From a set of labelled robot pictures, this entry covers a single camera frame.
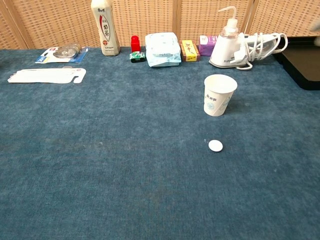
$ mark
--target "blue carpet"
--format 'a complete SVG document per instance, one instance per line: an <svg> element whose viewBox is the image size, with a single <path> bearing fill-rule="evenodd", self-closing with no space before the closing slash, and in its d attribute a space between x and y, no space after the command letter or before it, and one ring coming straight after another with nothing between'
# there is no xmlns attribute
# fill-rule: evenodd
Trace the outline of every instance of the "blue carpet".
<svg viewBox="0 0 320 240"><path fill-rule="evenodd" d="M0 51L1 240L319 239L320 91L272 56L240 71L150 68L129 48L35 64L42 52ZM83 82L7 82L63 66ZM219 117L203 110L211 74L238 83Z"/></svg>

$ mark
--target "wicker screen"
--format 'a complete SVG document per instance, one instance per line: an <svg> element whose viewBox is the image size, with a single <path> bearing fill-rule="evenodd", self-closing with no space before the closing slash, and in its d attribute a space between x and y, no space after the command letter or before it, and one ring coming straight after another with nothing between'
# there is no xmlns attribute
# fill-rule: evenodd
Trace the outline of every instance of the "wicker screen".
<svg viewBox="0 0 320 240"><path fill-rule="evenodd" d="M99 45L91 0L12 0L12 4L35 48L72 42Z"/></svg>
<svg viewBox="0 0 320 240"><path fill-rule="evenodd" d="M0 49L27 49L27 45L3 0L0 0Z"/></svg>
<svg viewBox="0 0 320 240"><path fill-rule="evenodd" d="M173 31L173 2L175 0L114 0L113 18L121 46L130 46L131 36L140 44L151 33Z"/></svg>
<svg viewBox="0 0 320 240"><path fill-rule="evenodd" d="M284 33L288 37L315 36L310 32L320 18L320 0L259 0L249 33Z"/></svg>
<svg viewBox="0 0 320 240"><path fill-rule="evenodd" d="M199 43L200 35L219 35L222 28L232 18L233 11L218 12L228 6L236 7L238 28L244 24L251 0L181 0L180 40Z"/></svg>
<svg viewBox="0 0 320 240"><path fill-rule="evenodd" d="M20 49L21 47L3 15L0 14L0 49Z"/></svg>

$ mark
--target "red object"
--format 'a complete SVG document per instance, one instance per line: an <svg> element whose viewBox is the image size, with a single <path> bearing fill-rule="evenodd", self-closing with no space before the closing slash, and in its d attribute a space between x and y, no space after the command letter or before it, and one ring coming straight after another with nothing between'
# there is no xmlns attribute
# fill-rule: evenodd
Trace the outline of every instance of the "red object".
<svg viewBox="0 0 320 240"><path fill-rule="evenodd" d="M138 36L131 37L131 52L140 52L140 41Z"/></svg>

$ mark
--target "wet wipes package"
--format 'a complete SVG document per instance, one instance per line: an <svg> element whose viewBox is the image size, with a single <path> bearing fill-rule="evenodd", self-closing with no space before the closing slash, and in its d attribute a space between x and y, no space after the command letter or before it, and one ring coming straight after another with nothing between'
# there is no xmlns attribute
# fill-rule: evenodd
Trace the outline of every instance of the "wet wipes package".
<svg viewBox="0 0 320 240"><path fill-rule="evenodd" d="M145 55L150 67L178 66L181 49L173 32L157 32L145 36Z"/></svg>

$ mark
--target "paper cup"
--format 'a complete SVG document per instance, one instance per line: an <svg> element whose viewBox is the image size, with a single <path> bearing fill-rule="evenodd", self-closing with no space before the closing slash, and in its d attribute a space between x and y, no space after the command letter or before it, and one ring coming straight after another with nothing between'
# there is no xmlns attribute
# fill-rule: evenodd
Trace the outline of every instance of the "paper cup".
<svg viewBox="0 0 320 240"><path fill-rule="evenodd" d="M206 77L203 106L205 113L214 117L224 114L237 87L236 80L226 75L214 74Z"/></svg>

